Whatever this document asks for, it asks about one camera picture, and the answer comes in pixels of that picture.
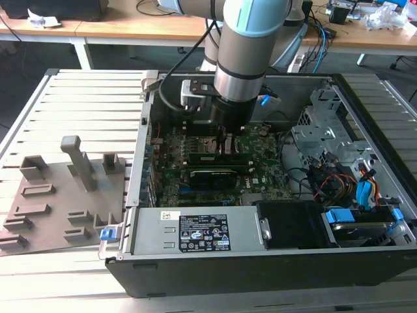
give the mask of white sticker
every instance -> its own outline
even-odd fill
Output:
[[[161,211],[161,220],[179,220],[181,211]]]

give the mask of aluminum profile table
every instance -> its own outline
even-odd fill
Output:
[[[388,81],[374,74],[343,75],[405,165],[417,179],[417,112]],[[349,122],[360,139],[358,125]]]
[[[25,155],[69,161],[63,135],[77,134],[89,158],[117,152],[126,186],[140,123],[143,71],[60,70],[45,76],[0,145],[0,224],[12,203]],[[412,312],[417,271],[374,287],[133,299],[86,246],[0,258],[2,312]]]

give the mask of white paper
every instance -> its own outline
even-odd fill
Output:
[[[55,16],[39,16],[32,13],[29,9],[27,9],[27,13],[29,13],[27,20],[36,28],[61,26],[61,23],[58,22]]]

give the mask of gray floor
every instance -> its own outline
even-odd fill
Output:
[[[47,68],[79,68],[78,58],[70,53],[69,44],[30,43],[26,52],[26,43],[17,42],[15,45],[17,54],[0,54],[0,124],[3,125],[0,126],[0,140],[7,133],[6,127],[10,127],[17,118]],[[182,57],[173,47],[138,46],[136,59],[128,57],[126,46],[90,45],[90,50],[96,69],[167,70]],[[417,62],[407,61],[414,68],[399,62],[396,70],[390,70],[389,66],[395,60],[395,56],[372,55],[367,59],[365,66],[358,67],[358,56],[329,53],[318,72],[383,74],[406,98],[417,88]],[[203,50],[199,49],[181,69],[193,69],[202,59]],[[310,66],[307,72],[312,70],[313,66]],[[417,97],[414,98],[413,104],[417,106]]]

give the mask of blue tab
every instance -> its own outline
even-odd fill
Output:
[[[266,95],[264,99],[262,99],[261,106],[265,106],[268,103],[269,99],[271,98],[270,95]]]
[[[328,220],[328,222],[329,222],[330,224],[332,224],[332,223],[334,223],[334,222],[336,221],[336,220],[334,219],[333,214],[332,214],[332,212],[331,212],[331,211],[326,212],[326,217],[327,217],[327,220]]]
[[[353,223],[354,217],[350,209],[331,209],[326,212],[327,220],[330,224],[332,223]]]
[[[397,220],[397,222],[398,222],[399,220],[402,220],[402,219],[404,218],[403,213],[402,213],[402,212],[400,211],[400,209],[398,209],[398,208],[393,209],[393,210],[392,210],[392,214],[393,214],[393,216],[395,217],[395,219]]]
[[[117,230],[102,230],[100,232],[100,240],[116,240],[117,239]]]
[[[372,184],[369,181],[360,181],[356,187],[356,201],[365,208],[365,211],[369,211],[369,197],[372,192]]]

